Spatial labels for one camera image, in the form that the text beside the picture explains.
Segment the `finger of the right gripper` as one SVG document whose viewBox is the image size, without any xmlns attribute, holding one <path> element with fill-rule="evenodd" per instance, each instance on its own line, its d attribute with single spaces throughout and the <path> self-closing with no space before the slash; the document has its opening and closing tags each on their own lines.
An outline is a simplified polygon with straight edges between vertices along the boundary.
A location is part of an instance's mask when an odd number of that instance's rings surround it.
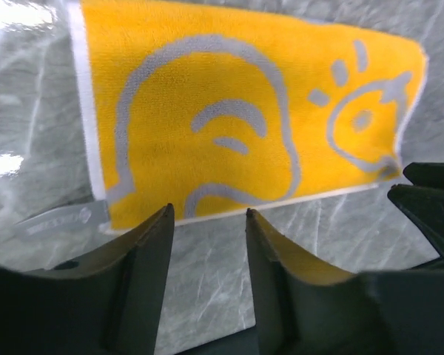
<svg viewBox="0 0 444 355">
<path fill-rule="evenodd" d="M 395 185 L 388 199 L 423 233 L 444 262 L 444 190 Z"/>
<path fill-rule="evenodd" d="M 415 186 L 444 189 L 444 163 L 410 163 L 403 175 Z"/>
</svg>

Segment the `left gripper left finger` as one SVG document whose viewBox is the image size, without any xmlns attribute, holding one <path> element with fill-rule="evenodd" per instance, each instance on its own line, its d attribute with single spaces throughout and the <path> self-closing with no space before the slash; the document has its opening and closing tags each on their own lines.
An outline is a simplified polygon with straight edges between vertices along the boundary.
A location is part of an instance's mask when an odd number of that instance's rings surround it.
<svg viewBox="0 0 444 355">
<path fill-rule="evenodd" d="M 174 228 L 166 205 L 50 270 L 0 266 L 0 354 L 153 354 Z"/>
</svg>

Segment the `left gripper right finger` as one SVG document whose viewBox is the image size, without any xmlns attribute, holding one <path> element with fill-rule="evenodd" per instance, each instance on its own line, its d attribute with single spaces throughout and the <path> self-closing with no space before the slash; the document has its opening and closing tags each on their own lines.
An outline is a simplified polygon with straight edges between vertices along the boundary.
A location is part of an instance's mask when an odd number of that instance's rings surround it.
<svg viewBox="0 0 444 355">
<path fill-rule="evenodd" d="M 262 354 L 444 354 L 444 270 L 333 266 L 246 213 Z"/>
</svg>

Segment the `yellow duck towel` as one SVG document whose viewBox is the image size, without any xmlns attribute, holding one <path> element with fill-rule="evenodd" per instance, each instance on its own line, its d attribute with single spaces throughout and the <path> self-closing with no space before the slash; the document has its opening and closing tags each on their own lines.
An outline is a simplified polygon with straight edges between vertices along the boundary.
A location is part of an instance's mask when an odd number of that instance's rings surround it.
<svg viewBox="0 0 444 355">
<path fill-rule="evenodd" d="M 398 176 L 427 79 L 408 38 L 176 1 L 69 1 L 90 203 L 25 237 L 177 224 L 370 189 Z"/>
</svg>

